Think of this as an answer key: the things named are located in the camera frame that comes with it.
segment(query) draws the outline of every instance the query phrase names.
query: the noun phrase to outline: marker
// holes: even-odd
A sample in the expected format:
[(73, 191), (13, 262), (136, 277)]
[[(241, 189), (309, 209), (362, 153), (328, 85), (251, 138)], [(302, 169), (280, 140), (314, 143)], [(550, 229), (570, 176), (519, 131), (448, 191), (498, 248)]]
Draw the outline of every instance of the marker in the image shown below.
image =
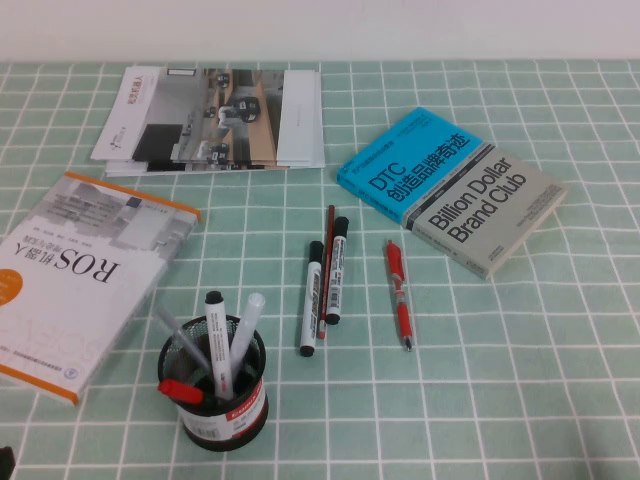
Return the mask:
[(231, 362), (229, 361), (229, 334), (227, 333), (224, 299), (220, 292), (214, 290), (207, 293), (204, 303), (215, 395), (222, 400), (231, 400), (233, 398), (233, 380)]
[(170, 378), (160, 382), (158, 391), (171, 400), (188, 403), (189, 405), (200, 405), (204, 401), (204, 392), (202, 390)]
[(409, 320), (407, 296), (402, 289), (402, 284), (405, 281), (404, 268), (402, 267), (402, 251), (391, 240), (387, 244), (387, 258), (389, 259), (389, 270), (391, 270), (391, 278), (395, 286), (400, 335), (402, 336), (402, 343), (407, 348), (407, 351), (410, 352), (413, 345), (413, 332), (411, 331), (411, 322)]
[(329, 214), (327, 218), (327, 249), (324, 254), (324, 262), (322, 264), (322, 313), (318, 322), (318, 338), (324, 340), (327, 332), (327, 296), (329, 294), (329, 271), (331, 270), (331, 239), (333, 238), (333, 220), (336, 214), (336, 207), (329, 205)]
[(264, 303), (265, 299), (262, 294), (252, 293), (249, 295), (247, 306), (244, 307), (244, 313), (238, 323), (236, 333), (233, 335), (229, 357), (231, 358), (231, 375), (234, 381), (242, 368), (244, 356), (253, 338), (253, 332), (256, 331)]
[(313, 241), (309, 246), (307, 286), (304, 296), (302, 332), (300, 334), (300, 354), (303, 357), (310, 357), (316, 349), (316, 327), (318, 325), (318, 307), (320, 306), (323, 250), (324, 245), (322, 245), (322, 242)]
[(336, 218), (333, 226), (333, 252), (331, 253), (331, 273), (329, 274), (329, 295), (327, 301), (327, 323), (337, 325), (342, 308), (342, 284), (344, 283), (344, 250), (347, 247), (349, 219)]
[(193, 359), (198, 366), (204, 370), (209, 378), (213, 380), (213, 370), (211, 369), (211, 363), (205, 357), (202, 350), (193, 342), (191, 337), (185, 333), (178, 320), (169, 313), (164, 305), (158, 305), (156, 307), (156, 315), (162, 322), (173, 332), (173, 339), (182, 344), (187, 354)]

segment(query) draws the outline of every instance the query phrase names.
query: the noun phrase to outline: black mesh pen cup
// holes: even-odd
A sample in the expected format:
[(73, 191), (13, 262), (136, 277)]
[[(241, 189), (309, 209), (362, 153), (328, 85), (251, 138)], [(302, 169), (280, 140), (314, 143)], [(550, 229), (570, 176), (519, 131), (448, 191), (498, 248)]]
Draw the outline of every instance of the black mesh pen cup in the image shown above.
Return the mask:
[[(238, 318), (227, 315), (229, 344), (238, 326)], [(210, 360), (206, 317), (198, 317), (182, 327)], [(213, 382), (193, 361), (179, 340), (169, 338), (158, 359), (158, 379), (173, 379), (204, 392), (199, 405), (174, 401), (184, 430), (197, 445), (207, 450), (226, 452), (253, 440), (264, 426), (269, 401), (262, 375), (267, 363), (262, 338), (256, 331), (244, 357), (240, 373), (233, 383), (235, 397), (222, 402), (215, 397)]]

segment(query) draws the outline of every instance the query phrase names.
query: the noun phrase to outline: green checkered tablecloth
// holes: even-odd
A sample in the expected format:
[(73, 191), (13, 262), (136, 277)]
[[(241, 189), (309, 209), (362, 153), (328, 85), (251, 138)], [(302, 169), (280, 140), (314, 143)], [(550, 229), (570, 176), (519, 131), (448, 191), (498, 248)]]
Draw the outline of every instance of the green checkered tablecloth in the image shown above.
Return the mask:
[[(203, 222), (80, 407), (1, 381), (15, 478), (640, 478), (640, 61), (291, 67), (322, 72), (327, 168), (118, 180)], [(101, 177), (89, 154), (123, 69), (0, 64), (0, 238), (65, 170)], [(338, 166), (416, 105), (571, 186), (489, 282), (336, 185)], [(301, 358), (305, 249), (330, 203), (351, 221), (344, 318)], [(412, 353), (396, 334), (388, 239), (407, 257)], [(214, 287), (230, 313), (267, 298), (269, 419), (227, 454), (194, 446), (156, 391), (167, 334), (149, 314), (161, 300), (186, 321)]]

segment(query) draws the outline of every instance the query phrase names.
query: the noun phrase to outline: black marker cap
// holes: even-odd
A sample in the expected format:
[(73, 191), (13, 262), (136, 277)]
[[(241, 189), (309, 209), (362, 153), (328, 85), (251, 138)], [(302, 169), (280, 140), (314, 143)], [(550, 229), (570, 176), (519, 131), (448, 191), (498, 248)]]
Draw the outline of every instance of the black marker cap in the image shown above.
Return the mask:
[(333, 236), (347, 238), (347, 229), (349, 228), (349, 219), (347, 217), (336, 218), (333, 224)]
[(329, 325), (337, 325), (340, 321), (340, 315), (337, 313), (327, 313), (327, 318), (325, 318), (325, 320)]
[(204, 299), (204, 303), (206, 303), (207, 305), (217, 305), (218, 303), (222, 302), (222, 294), (217, 290), (213, 290), (212, 292), (207, 293), (207, 297)]
[(309, 245), (309, 263), (318, 262), (322, 263), (322, 253), (324, 252), (324, 245), (322, 242), (314, 240)]
[(16, 459), (11, 447), (0, 448), (0, 478), (11, 478)]
[(311, 345), (303, 345), (302, 347), (300, 347), (300, 355), (302, 355), (303, 357), (311, 357), (313, 356), (313, 352), (315, 351), (316, 349)]

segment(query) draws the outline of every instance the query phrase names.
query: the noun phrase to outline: stack of brochures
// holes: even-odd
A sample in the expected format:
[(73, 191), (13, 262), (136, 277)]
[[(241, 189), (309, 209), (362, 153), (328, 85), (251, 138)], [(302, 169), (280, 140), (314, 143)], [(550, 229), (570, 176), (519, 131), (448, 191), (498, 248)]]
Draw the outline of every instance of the stack of brochures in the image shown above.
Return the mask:
[(129, 67), (91, 158), (107, 176), (324, 167), (320, 74)]

